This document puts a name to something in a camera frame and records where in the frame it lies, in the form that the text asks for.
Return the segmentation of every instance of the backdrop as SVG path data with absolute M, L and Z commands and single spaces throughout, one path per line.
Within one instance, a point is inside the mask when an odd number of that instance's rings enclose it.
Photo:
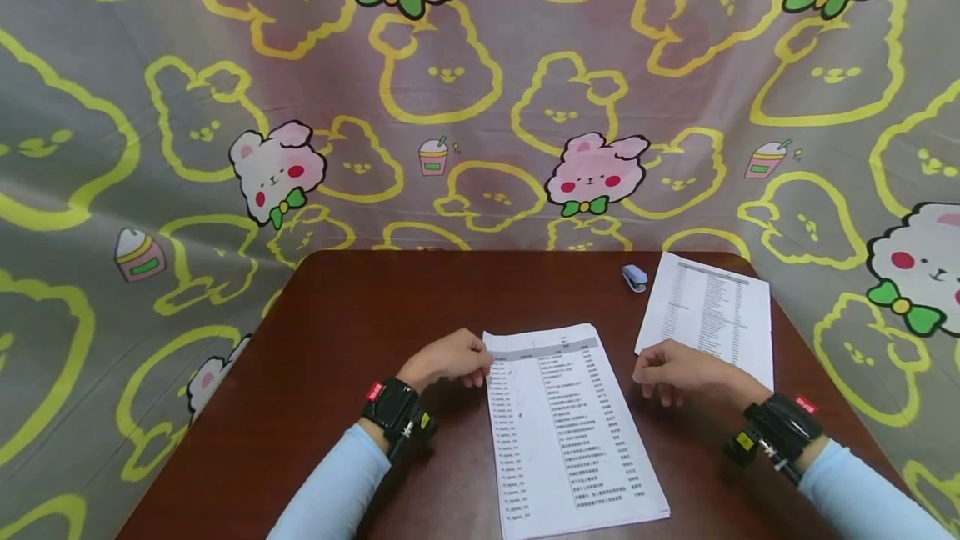
M 958 16 L 0 0 L 0 540 L 112 538 L 293 270 L 342 249 L 749 258 L 959 534 Z

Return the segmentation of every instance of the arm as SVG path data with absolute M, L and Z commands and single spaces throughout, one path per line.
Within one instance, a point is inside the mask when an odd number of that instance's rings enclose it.
M 683 403 L 684 390 L 701 390 L 745 410 L 773 394 L 742 369 L 674 340 L 640 352 L 633 380 L 643 396 L 654 388 L 664 406 Z M 826 435 L 816 438 L 794 463 L 800 491 L 845 538 L 869 540 L 950 539 L 936 520 L 883 476 Z
M 417 394 L 440 378 L 483 385 L 492 359 L 478 337 L 458 330 L 427 345 L 397 374 Z M 311 472 L 273 526 L 267 540 L 353 538 L 381 479 L 390 470 L 390 442 L 383 430 L 361 418 Z

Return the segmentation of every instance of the brown tabletop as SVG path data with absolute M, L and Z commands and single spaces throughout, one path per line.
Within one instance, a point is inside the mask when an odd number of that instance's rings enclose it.
M 756 276 L 740 257 L 684 257 Z M 121 539 L 265 538 L 304 479 L 358 419 L 373 380 L 459 327 L 518 333 L 592 323 L 600 332 L 672 515 L 570 538 L 830 538 L 812 507 L 764 458 L 746 470 L 722 456 L 738 414 L 706 400 L 644 402 L 633 344 L 658 252 L 321 252 L 310 256 Z M 777 390 L 819 407 L 829 435 L 903 484 L 781 308 L 772 305 Z M 493 439 L 484 390 L 441 382 L 423 396 L 440 431 L 384 479 L 359 538 L 500 538 Z

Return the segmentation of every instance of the left hand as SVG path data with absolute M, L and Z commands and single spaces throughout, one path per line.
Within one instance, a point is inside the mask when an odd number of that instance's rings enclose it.
M 397 374 L 398 380 L 422 393 L 440 378 L 461 378 L 463 386 L 481 387 L 490 375 L 493 357 L 483 340 L 461 327 L 424 346 Z

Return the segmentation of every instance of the printed document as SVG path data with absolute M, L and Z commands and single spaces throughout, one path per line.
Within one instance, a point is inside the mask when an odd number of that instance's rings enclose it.
M 737 365 L 774 389 L 770 285 L 664 253 L 637 337 L 637 355 L 666 338 Z
M 504 540 L 670 516 L 593 325 L 483 339 Z

